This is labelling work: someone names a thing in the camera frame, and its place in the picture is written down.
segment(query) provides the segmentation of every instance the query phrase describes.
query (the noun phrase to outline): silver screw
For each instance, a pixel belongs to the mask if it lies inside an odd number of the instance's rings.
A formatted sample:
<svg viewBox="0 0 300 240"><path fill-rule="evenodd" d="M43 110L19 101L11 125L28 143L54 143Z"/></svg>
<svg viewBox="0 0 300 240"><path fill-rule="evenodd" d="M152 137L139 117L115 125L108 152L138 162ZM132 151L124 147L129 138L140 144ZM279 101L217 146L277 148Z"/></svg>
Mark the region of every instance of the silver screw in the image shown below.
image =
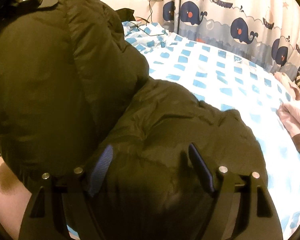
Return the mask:
<svg viewBox="0 0 300 240"><path fill-rule="evenodd" d="M219 171L222 172L222 173L227 173L228 172L228 168L225 167L225 166L220 166L219 167Z"/></svg>
<svg viewBox="0 0 300 240"><path fill-rule="evenodd" d="M73 170L73 172L74 172L75 174L80 174L80 173L83 172L83 168L77 167L77 168L75 168L75 169Z"/></svg>
<svg viewBox="0 0 300 240"><path fill-rule="evenodd" d="M41 176L43 179L48 179L49 177L50 177L50 174L49 173L44 173L44 174L42 174L42 176Z"/></svg>
<svg viewBox="0 0 300 240"><path fill-rule="evenodd" d="M260 174L258 172L256 172L256 171L254 171L252 173L252 177L254 177L255 179L259 179L260 178Z"/></svg>

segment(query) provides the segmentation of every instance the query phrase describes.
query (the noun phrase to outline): blue textured strip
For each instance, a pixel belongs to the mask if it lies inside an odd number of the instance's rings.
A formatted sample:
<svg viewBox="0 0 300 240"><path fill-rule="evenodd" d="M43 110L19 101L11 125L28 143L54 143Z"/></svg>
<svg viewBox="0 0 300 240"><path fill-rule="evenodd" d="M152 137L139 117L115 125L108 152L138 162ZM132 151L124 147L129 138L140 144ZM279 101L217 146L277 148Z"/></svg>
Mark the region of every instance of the blue textured strip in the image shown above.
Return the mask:
<svg viewBox="0 0 300 240"><path fill-rule="evenodd" d="M97 194L102 186L103 180L106 177L106 173L112 162L113 158L113 148L111 145L108 145L104 152L101 154L99 160L94 167L88 187L88 193L90 197L94 197Z"/></svg>

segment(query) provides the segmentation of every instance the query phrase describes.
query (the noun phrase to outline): curtain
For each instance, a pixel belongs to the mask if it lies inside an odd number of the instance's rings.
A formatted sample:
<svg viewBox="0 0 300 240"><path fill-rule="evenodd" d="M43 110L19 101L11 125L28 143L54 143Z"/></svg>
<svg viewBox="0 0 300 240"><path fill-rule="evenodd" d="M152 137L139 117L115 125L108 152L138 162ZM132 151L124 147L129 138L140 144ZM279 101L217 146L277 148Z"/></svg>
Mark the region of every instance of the curtain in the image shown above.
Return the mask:
<svg viewBox="0 0 300 240"><path fill-rule="evenodd" d="M238 54L267 72L294 80L300 71L295 0L164 0L162 15L169 31Z"/></svg>

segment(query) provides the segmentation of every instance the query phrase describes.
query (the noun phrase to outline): puffer jacket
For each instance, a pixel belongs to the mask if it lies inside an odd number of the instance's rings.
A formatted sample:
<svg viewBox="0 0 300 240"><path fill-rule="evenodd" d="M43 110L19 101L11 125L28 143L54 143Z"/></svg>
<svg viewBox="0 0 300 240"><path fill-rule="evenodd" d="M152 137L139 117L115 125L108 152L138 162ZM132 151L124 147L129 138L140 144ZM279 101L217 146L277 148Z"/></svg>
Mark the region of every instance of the puffer jacket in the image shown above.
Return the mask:
<svg viewBox="0 0 300 240"><path fill-rule="evenodd" d="M45 172L91 169L114 151L95 216L107 240L193 239L212 199L194 173L194 142L234 173L260 173L261 148L236 110L221 112L154 80L100 0L0 17L0 154L32 191Z"/></svg>

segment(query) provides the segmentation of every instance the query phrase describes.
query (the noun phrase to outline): bed sheet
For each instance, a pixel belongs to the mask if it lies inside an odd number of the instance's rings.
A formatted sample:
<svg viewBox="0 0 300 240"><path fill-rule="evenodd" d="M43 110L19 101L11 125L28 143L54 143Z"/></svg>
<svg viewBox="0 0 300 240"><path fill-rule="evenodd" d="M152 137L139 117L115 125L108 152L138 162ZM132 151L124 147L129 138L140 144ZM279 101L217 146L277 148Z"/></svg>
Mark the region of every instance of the bed sheet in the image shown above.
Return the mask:
<svg viewBox="0 0 300 240"><path fill-rule="evenodd" d="M245 58L169 33L158 23L122 24L126 41L148 60L152 78L176 82L221 111L240 112L261 145L268 189L288 239L300 224L300 154L276 114L291 100L286 89Z"/></svg>

